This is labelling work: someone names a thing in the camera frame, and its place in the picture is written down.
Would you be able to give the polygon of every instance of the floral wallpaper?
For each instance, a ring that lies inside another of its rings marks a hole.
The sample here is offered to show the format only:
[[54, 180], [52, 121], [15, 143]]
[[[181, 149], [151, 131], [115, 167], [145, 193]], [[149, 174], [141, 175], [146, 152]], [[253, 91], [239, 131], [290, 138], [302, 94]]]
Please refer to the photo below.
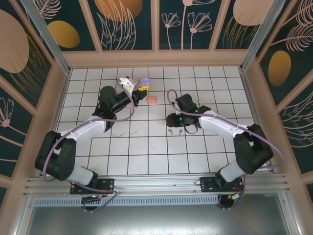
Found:
[[313, 82], [279, 115], [301, 173], [313, 171]]
[[260, 61], [279, 104], [313, 69], [313, 1], [299, 0]]
[[150, 0], [88, 0], [103, 50], [151, 50]]
[[160, 0], [159, 49], [208, 49], [220, 0]]
[[0, 175], [12, 177], [32, 115], [0, 88]]

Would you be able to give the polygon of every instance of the yellow object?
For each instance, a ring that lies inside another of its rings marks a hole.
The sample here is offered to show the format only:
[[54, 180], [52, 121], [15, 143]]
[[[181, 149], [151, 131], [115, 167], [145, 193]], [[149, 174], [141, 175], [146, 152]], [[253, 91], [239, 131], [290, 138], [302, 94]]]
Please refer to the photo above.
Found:
[[262, 23], [272, 0], [236, 0], [233, 14], [236, 22], [245, 26]]
[[149, 90], [149, 86], [139, 87], [138, 90], [140, 90], [140, 91], [148, 91]]
[[21, 24], [3, 10], [0, 10], [0, 22], [0, 68], [19, 73], [28, 61], [27, 34]]
[[291, 59], [287, 52], [279, 50], [270, 59], [268, 66], [268, 78], [271, 84], [281, 86], [290, 73]]
[[80, 38], [76, 29], [64, 21], [53, 21], [48, 25], [58, 45], [73, 48], [79, 45]]
[[123, 8], [127, 14], [127, 9], [131, 12], [133, 18], [139, 15], [142, 9], [142, 0], [94, 0], [94, 3], [98, 7], [99, 11], [106, 18], [112, 21], [126, 21], [128, 17], [123, 17]]

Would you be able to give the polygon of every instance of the flower line drawing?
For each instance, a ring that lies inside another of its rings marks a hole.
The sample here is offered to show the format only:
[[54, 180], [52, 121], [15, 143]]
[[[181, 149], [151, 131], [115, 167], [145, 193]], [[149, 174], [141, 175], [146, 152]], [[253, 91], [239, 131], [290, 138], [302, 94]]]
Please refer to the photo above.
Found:
[[[0, 98], [0, 127], [3, 127], [3, 128], [9, 127], [12, 130], [14, 130], [14, 131], [16, 131], [16, 132], [26, 136], [25, 133], [15, 129], [14, 127], [12, 127], [10, 125], [10, 119], [11, 119], [12, 114], [13, 114], [13, 108], [14, 108], [14, 102], [11, 99], [8, 99], [7, 102], [5, 102], [3, 97]], [[10, 139], [2, 136], [2, 135], [0, 135], [0, 139], [2, 139], [4, 141], [7, 141], [7, 142], [9, 142], [11, 144], [14, 144], [16, 146], [19, 146], [19, 147], [23, 146], [22, 144], [17, 143], [17, 142], [15, 142], [13, 140], [10, 140]]]
[[164, 25], [166, 27], [166, 32], [167, 32], [167, 41], [168, 41], [168, 46], [170, 47], [170, 50], [172, 49], [171, 43], [170, 43], [170, 37], [168, 33], [168, 29], [171, 27], [176, 27], [181, 25], [181, 22], [179, 21], [179, 17], [177, 13], [163, 13], [162, 14], [162, 20], [164, 22]]
[[206, 32], [212, 29], [212, 24], [209, 24], [211, 22], [209, 17], [210, 14], [211, 12], [207, 14], [199, 13], [196, 17], [194, 12], [188, 14], [187, 18], [191, 32], [190, 49], [192, 49], [192, 39], [194, 33]]
[[181, 49], [184, 50], [184, 22], [186, 15], [186, 8], [192, 5], [206, 5], [215, 2], [215, 0], [182, 0], [184, 4], [184, 11], [182, 14], [182, 25], [181, 25]]

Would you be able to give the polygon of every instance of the grid tile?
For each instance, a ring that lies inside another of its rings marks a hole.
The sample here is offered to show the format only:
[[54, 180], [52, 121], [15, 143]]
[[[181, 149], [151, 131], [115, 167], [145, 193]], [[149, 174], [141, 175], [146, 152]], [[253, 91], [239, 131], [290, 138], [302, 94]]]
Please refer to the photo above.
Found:
[[194, 67], [195, 77], [210, 77], [208, 67]]
[[193, 67], [179, 67], [180, 78], [193, 78], [195, 77]]
[[67, 93], [82, 93], [85, 81], [70, 81]]
[[101, 80], [102, 69], [88, 69], [86, 80]]
[[224, 69], [222, 66], [209, 66], [211, 77], [225, 77]]
[[134, 68], [133, 77], [137, 79], [148, 77], [148, 68]]
[[188, 154], [190, 173], [208, 173], [209, 164], [206, 153]]
[[102, 70], [102, 80], [116, 80], [117, 78], [117, 68], [103, 69]]
[[149, 174], [168, 174], [167, 155], [149, 155]]
[[168, 155], [170, 174], [189, 173], [187, 154]]
[[227, 77], [227, 83], [229, 89], [233, 90], [243, 90], [244, 86], [240, 77]]
[[168, 136], [167, 148], [169, 154], [187, 153], [185, 136]]
[[117, 79], [121, 77], [132, 77], [133, 76], [133, 68], [118, 68], [117, 70]]
[[148, 154], [148, 138], [147, 137], [130, 138], [129, 154], [131, 155]]
[[109, 155], [110, 139], [93, 138], [90, 148], [90, 156], [107, 156]]
[[101, 80], [86, 81], [84, 92], [99, 92]]
[[87, 69], [75, 69], [72, 71], [72, 75], [70, 77], [71, 81], [73, 80], [84, 80], [86, 79]]
[[201, 91], [201, 90], [212, 90], [212, 82], [211, 82], [211, 78], [207, 77], [207, 78], [196, 78], [196, 84], [197, 84], [197, 90]]
[[[231, 140], [210, 130], [196, 132], [194, 126], [186, 127], [191, 134], [183, 127], [169, 128], [165, 118], [176, 112], [166, 98], [166, 92], [174, 89], [178, 96], [190, 94], [196, 104], [210, 107], [233, 122], [253, 124], [237, 67], [74, 69], [58, 131], [69, 130], [90, 118], [100, 89], [112, 86], [121, 92], [116, 82], [125, 76], [151, 78], [149, 95], [156, 95], [157, 103], [140, 101], [130, 121], [117, 122], [109, 131], [78, 145], [76, 163], [100, 175], [131, 175], [216, 172], [235, 160]], [[170, 100], [174, 99], [174, 93], [170, 93]], [[116, 115], [122, 119], [130, 113], [131, 109], [125, 108]]]
[[95, 156], [89, 158], [88, 169], [97, 172], [98, 175], [107, 175], [108, 156]]
[[109, 156], [108, 175], [127, 175], [127, 156]]
[[224, 66], [226, 77], [239, 77], [239, 70], [237, 66]]
[[163, 67], [149, 67], [149, 78], [163, 78]]
[[129, 156], [128, 160], [129, 175], [146, 175], [148, 174], [148, 156]]
[[164, 78], [179, 78], [178, 67], [164, 67]]
[[224, 77], [212, 77], [212, 86], [214, 90], [228, 90], [227, 80]]

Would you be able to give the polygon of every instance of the leaf line drawing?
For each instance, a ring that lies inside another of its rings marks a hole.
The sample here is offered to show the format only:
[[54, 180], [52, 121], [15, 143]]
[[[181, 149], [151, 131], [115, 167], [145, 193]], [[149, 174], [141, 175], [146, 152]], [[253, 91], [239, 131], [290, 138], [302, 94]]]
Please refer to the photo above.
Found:
[[286, 25], [292, 19], [296, 18], [298, 25], [293, 27], [285, 39], [274, 42], [270, 45], [285, 42], [289, 51], [305, 51], [313, 42], [313, 1], [301, 0], [297, 13], [287, 20]]
[[301, 102], [283, 109], [281, 120], [288, 138], [294, 140], [292, 147], [313, 145], [313, 92]]
[[[3, 128], [11, 128], [12, 130], [26, 136], [25, 133], [23, 133], [22, 131], [17, 130], [16, 128], [12, 127], [10, 125], [10, 119], [12, 117], [13, 114], [13, 108], [14, 108], [14, 102], [11, 99], [8, 99], [7, 102], [5, 102], [3, 97], [0, 97], [0, 127]], [[23, 145], [13, 141], [9, 138], [6, 138], [2, 135], [0, 135], [0, 139], [7, 141], [11, 144], [14, 144], [18, 147], [22, 147]], [[17, 162], [17, 160], [10, 160], [10, 159], [3, 159], [1, 158], [0, 161], [4, 161], [4, 162]]]
[[188, 14], [187, 18], [191, 32], [190, 49], [192, 49], [192, 39], [194, 33], [206, 32], [212, 29], [212, 24], [209, 24], [211, 22], [209, 17], [210, 13], [211, 12], [207, 14], [199, 13], [196, 17], [194, 12]]
[[61, 9], [60, 0], [34, 0], [42, 18], [52, 20]]
[[106, 4], [103, 0], [98, 1], [102, 12], [108, 17], [102, 17], [97, 13], [102, 25], [101, 45], [104, 50], [132, 50], [136, 43], [136, 26], [134, 18], [129, 9], [125, 9], [119, 1], [119, 8], [113, 0]]
[[181, 49], [184, 50], [184, 23], [185, 23], [185, 15], [186, 9], [188, 6], [192, 5], [206, 5], [215, 2], [215, 0], [182, 0], [184, 4], [184, 10], [182, 14], [182, 24], [181, 24]]
[[167, 13], [163, 13], [161, 16], [162, 16], [163, 23], [166, 27], [168, 46], [170, 47], [170, 50], [171, 50], [172, 47], [171, 47], [168, 29], [181, 25], [181, 22], [179, 21], [179, 17], [177, 13], [169, 13], [168, 15]]
[[288, 19], [282, 26], [288, 24], [293, 18], [296, 18], [299, 24], [306, 25], [310, 24], [313, 21], [313, 1], [311, 0], [301, 0], [299, 4], [297, 13]]

